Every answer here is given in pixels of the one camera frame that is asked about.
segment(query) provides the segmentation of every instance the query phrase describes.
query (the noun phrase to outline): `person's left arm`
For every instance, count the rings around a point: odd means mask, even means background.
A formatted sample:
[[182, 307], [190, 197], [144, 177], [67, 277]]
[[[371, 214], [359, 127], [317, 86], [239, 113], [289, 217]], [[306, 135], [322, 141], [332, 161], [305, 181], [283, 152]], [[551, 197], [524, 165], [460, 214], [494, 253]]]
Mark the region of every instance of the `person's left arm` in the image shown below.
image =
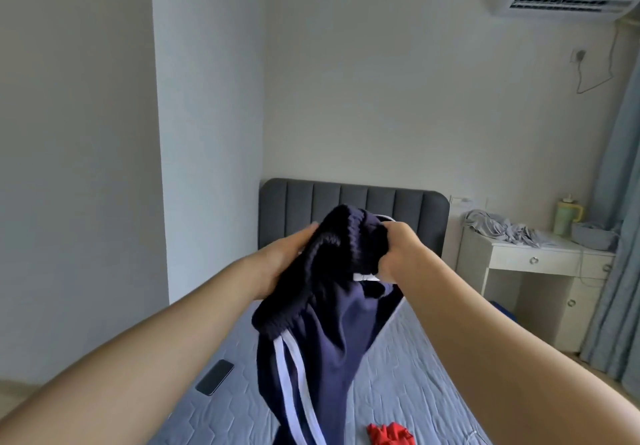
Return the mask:
[[0, 421], [0, 443], [146, 443], [249, 304], [273, 291], [316, 227], [232, 263], [89, 353]]

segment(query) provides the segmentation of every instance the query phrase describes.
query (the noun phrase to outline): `wall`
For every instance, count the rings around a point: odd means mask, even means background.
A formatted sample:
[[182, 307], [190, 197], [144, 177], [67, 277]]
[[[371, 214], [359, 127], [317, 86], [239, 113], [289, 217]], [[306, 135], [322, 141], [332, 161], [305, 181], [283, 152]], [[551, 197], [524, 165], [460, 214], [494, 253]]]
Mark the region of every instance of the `wall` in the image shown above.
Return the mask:
[[151, 0], [0, 0], [0, 378], [168, 303]]
[[435, 189], [540, 228], [559, 196], [588, 202], [632, 32], [615, 79], [579, 96], [572, 49], [588, 51], [585, 84], [599, 82], [612, 25], [494, 18], [483, 0], [267, 3], [265, 179]]
[[169, 297], [257, 247], [264, 0], [153, 0]]

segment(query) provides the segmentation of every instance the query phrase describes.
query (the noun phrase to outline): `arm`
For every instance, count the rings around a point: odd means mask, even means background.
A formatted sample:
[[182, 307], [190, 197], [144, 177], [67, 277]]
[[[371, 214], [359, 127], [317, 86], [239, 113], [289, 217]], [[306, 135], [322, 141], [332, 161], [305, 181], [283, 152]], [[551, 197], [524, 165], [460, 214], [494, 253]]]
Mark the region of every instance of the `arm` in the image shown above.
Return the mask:
[[384, 280], [415, 311], [495, 445], [640, 443], [640, 412], [469, 287], [404, 223], [385, 223]]
[[146, 443], [252, 300], [273, 291], [316, 227], [232, 263], [73, 364], [0, 421], [0, 443]]

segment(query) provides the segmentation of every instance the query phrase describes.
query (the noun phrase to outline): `desk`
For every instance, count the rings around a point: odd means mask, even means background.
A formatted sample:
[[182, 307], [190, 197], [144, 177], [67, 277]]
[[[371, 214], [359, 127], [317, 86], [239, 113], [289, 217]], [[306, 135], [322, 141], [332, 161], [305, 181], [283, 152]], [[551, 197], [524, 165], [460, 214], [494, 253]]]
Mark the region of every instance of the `desk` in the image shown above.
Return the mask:
[[615, 255], [545, 236], [555, 246], [514, 245], [466, 227], [456, 272], [482, 296], [491, 270], [524, 272], [520, 324], [556, 349], [579, 352]]

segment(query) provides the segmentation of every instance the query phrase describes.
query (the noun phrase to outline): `headboard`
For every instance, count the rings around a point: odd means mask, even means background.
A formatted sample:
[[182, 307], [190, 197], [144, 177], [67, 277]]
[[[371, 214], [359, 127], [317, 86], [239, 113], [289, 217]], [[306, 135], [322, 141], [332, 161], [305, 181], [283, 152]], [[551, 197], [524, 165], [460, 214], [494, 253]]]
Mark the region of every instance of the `headboard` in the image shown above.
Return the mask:
[[259, 247], [321, 222], [341, 204], [407, 223], [426, 247], [442, 256], [449, 201], [439, 192], [294, 179], [270, 179], [260, 189]]

